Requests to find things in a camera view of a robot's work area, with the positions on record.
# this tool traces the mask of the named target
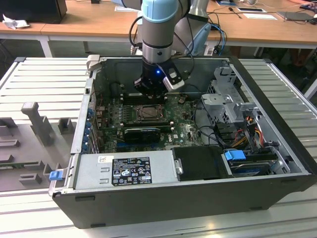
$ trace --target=paper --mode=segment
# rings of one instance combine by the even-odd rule
[[[243,15],[249,19],[277,20],[274,16],[267,14],[244,13]]]
[[[129,12],[138,12],[136,9],[123,7],[123,6],[115,6],[114,11],[129,11]]]
[[[13,19],[6,17],[4,14],[3,14],[2,23],[4,25],[6,25],[8,28],[12,28],[14,30],[17,28],[23,28],[23,27],[30,26],[25,20],[13,20]]]

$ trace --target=motherboard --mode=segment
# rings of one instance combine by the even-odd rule
[[[167,95],[160,104],[111,99],[97,108],[101,153],[170,150],[203,145],[193,121],[195,100]]]

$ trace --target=power supply label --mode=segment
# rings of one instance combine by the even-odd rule
[[[113,159],[111,183],[113,186],[152,183],[150,158]]]

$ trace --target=blue cable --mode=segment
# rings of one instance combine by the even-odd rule
[[[221,53],[222,53],[222,50],[224,48],[224,34],[223,34],[223,31],[219,27],[217,27],[216,25],[213,25],[213,24],[212,24],[212,26],[214,28],[216,28],[221,33],[221,36],[222,36],[222,47],[221,47],[221,50],[220,50],[220,53],[219,53],[219,56],[220,56]]]

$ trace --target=wooden desk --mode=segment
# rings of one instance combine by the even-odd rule
[[[60,24],[46,24],[42,35],[96,36],[127,38],[131,23],[137,17],[135,12],[114,11],[115,5],[104,1],[91,4],[90,1],[67,0],[67,14]]]
[[[262,0],[272,7],[288,7],[295,5],[287,0]],[[0,38],[25,39],[40,41],[46,57],[52,57],[49,41],[97,41],[97,42],[128,42],[128,32],[132,21],[137,17],[135,12],[114,11],[111,2],[91,4],[90,1],[76,2],[67,0],[67,15],[61,24],[31,23],[30,28],[11,30],[0,25]],[[221,28],[227,33],[229,46],[309,48],[317,46],[317,26],[307,23],[296,24],[292,21],[283,22],[283,18],[273,13],[278,20],[239,19],[230,14],[228,7],[223,9],[214,1],[210,1],[208,11],[220,13]],[[299,7],[286,9],[269,8],[257,5],[267,11],[299,11]],[[214,14],[210,15],[217,22]],[[218,32],[211,32],[208,46],[213,47],[219,40]]]
[[[272,7],[288,7],[295,3],[287,0],[262,0],[266,5]],[[263,8],[267,12],[277,11],[299,11],[299,6],[285,9],[269,8],[257,4],[258,8]],[[232,13],[227,7],[223,9],[216,2],[210,1],[208,12]],[[311,48],[317,47],[317,26],[310,23],[305,25],[297,24],[293,21],[283,21],[277,13],[272,13],[277,20],[248,19],[243,14],[218,14],[221,28],[227,33],[227,45],[234,46],[262,46],[262,47],[281,47],[281,48]],[[210,15],[213,22],[217,23],[215,14]],[[211,32],[208,40],[215,43],[219,40],[218,32]]]
[[[3,23],[0,24],[0,34],[27,34],[27,35],[40,35],[41,29],[45,26],[45,23],[31,23],[30,27],[26,28],[18,28],[13,30],[11,28],[7,28]]]

